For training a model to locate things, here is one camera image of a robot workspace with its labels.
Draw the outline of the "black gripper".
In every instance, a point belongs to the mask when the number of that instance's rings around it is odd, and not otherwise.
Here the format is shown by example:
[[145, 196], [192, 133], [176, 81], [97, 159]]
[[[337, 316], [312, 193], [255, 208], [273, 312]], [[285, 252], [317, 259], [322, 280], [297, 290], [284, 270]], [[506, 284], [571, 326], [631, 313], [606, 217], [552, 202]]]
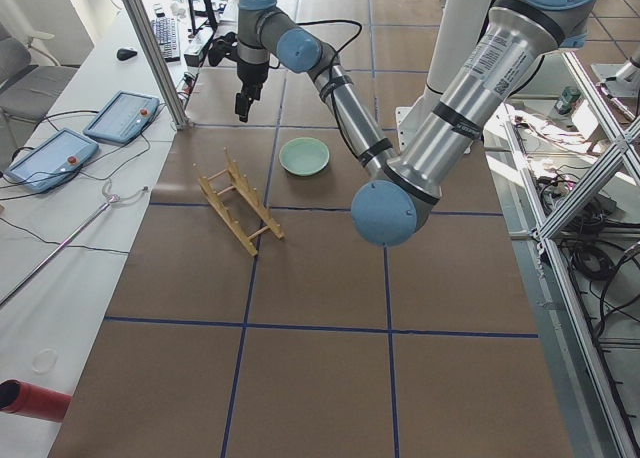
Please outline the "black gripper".
[[269, 62], [249, 63], [244, 60], [237, 62], [237, 76], [242, 82], [241, 92], [236, 94], [235, 114], [238, 119], [247, 123], [249, 112], [254, 100], [261, 98], [264, 83], [268, 79]]

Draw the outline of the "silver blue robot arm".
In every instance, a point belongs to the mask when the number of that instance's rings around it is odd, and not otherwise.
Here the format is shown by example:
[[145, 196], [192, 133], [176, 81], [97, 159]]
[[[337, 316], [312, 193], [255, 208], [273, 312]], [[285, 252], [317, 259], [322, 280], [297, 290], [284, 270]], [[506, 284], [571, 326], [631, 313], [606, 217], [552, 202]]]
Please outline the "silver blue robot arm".
[[579, 48], [597, 0], [446, 0], [434, 60], [453, 76], [425, 92], [411, 116], [416, 131], [395, 152], [361, 103], [338, 52], [296, 24], [277, 0], [238, 0], [236, 112], [246, 120], [271, 58], [313, 81], [344, 140], [370, 174], [354, 196], [359, 234], [378, 246], [407, 241], [439, 202], [441, 186], [502, 104], [544, 55]]

